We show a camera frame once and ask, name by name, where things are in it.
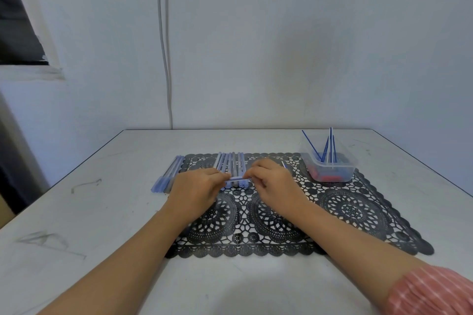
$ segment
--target person's left hand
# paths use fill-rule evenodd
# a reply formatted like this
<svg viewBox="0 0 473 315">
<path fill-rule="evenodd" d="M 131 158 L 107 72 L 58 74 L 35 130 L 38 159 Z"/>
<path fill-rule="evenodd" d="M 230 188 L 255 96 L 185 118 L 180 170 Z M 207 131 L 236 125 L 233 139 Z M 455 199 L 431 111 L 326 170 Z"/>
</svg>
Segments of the person's left hand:
<svg viewBox="0 0 473 315">
<path fill-rule="evenodd" d="M 215 201 L 219 189 L 231 177 L 215 168 L 179 173 L 163 206 L 187 225 L 204 214 Z"/>
</svg>

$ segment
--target person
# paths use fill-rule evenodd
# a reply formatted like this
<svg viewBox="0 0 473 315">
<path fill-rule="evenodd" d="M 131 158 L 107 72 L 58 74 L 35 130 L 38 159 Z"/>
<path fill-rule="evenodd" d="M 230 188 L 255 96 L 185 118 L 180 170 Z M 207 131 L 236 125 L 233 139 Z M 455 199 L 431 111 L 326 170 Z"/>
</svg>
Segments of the person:
<svg viewBox="0 0 473 315">
<path fill-rule="evenodd" d="M 382 312 L 473 314 L 472 282 L 330 215 L 272 160 L 256 161 L 244 177 L 251 178 L 263 202 L 316 241 Z M 216 169 L 180 173 L 161 210 L 39 314 L 136 314 L 169 247 L 210 208 L 229 178 Z"/>
</svg>

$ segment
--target white wall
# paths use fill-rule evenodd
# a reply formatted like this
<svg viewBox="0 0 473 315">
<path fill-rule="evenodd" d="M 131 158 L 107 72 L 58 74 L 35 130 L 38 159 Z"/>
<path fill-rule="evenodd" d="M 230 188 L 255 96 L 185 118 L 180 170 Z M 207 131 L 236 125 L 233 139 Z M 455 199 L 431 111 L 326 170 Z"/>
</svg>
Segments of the white wall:
<svg viewBox="0 0 473 315">
<path fill-rule="evenodd" d="M 122 128 L 166 128 L 166 91 L 156 0 L 38 4 L 65 86 L 1 91 L 59 145 L 37 155 L 51 184 Z M 473 193 L 473 0 L 169 0 L 169 19 L 174 127 L 370 127 Z M 51 92 L 74 118 L 53 141 L 14 104 Z"/>
</svg>

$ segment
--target person's left arm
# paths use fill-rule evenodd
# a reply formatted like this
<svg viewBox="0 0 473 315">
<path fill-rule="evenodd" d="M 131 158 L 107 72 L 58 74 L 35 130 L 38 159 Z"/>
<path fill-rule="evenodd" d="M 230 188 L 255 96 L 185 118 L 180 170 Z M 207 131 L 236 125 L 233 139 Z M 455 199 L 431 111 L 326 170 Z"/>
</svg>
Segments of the person's left arm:
<svg viewBox="0 0 473 315">
<path fill-rule="evenodd" d="M 39 315 L 136 314 L 169 247 L 210 208 L 229 178 L 216 169 L 178 174 L 161 210 Z"/>
</svg>

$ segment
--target forearm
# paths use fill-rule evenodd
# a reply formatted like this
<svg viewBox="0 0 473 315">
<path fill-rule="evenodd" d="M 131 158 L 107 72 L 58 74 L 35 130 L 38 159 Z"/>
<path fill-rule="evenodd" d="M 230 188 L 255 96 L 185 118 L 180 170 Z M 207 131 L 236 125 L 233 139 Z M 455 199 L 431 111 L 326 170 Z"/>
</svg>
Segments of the forearm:
<svg viewBox="0 0 473 315">
<path fill-rule="evenodd" d="M 135 314 L 164 255 L 185 226 L 165 205 L 133 237 L 40 315 Z"/>
<path fill-rule="evenodd" d="M 312 202 L 299 207 L 298 215 L 293 218 L 290 221 L 316 241 L 380 308 L 398 279 L 425 265 L 422 260 L 340 221 Z"/>
</svg>

